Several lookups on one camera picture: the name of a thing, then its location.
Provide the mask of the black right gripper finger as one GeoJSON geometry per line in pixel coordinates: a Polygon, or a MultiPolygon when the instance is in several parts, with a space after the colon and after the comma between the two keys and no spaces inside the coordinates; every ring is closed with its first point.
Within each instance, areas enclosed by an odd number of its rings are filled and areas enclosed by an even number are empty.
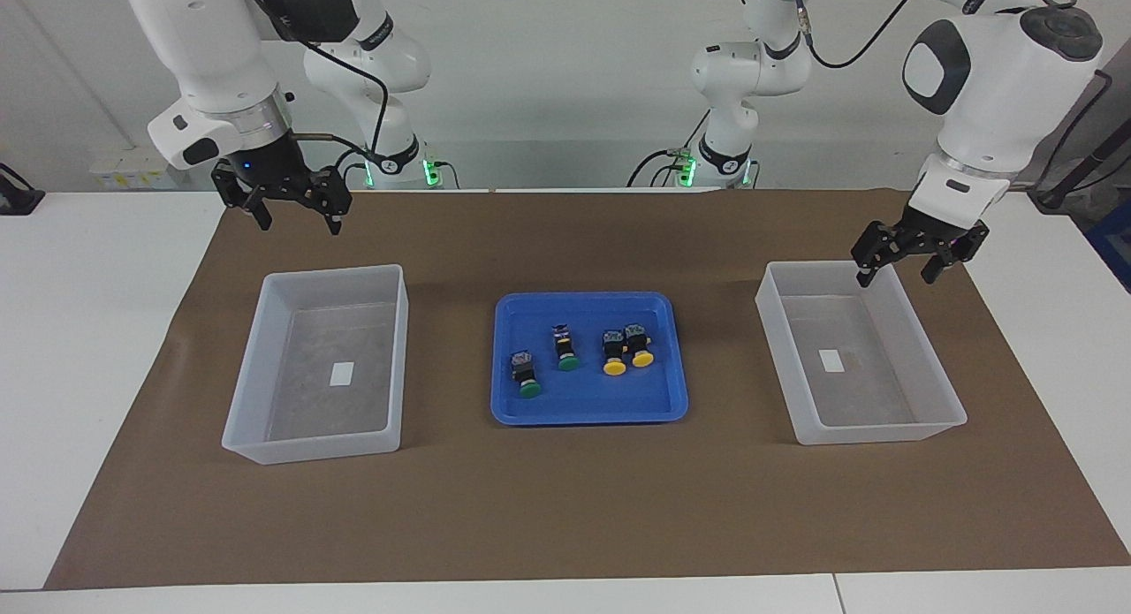
{"type": "Polygon", "coordinates": [[[307,188],[300,194],[300,204],[307,210],[318,211],[331,236],[342,232],[342,220],[349,211],[353,197],[340,172],[334,166],[311,171],[307,175],[307,188]]]}
{"type": "Polygon", "coordinates": [[[216,163],[211,170],[211,182],[221,200],[232,210],[251,216],[260,231],[269,231],[271,214],[265,204],[264,188],[247,188],[239,182],[238,172],[230,163],[216,163]]]}

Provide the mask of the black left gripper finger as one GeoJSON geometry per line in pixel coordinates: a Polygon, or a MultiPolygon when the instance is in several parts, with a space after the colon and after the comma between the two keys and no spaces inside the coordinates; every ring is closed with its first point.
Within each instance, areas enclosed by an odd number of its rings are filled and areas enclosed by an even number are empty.
{"type": "Polygon", "coordinates": [[[904,248],[897,234],[882,220],[872,220],[853,244],[851,256],[857,267],[856,280],[861,288],[867,288],[881,268],[903,259],[904,248]]]}
{"type": "Polygon", "coordinates": [[[986,224],[975,224],[970,231],[959,237],[934,240],[929,249],[929,263],[922,268],[922,280],[926,284],[935,284],[953,265],[973,260],[988,235],[990,230],[986,224]]]}

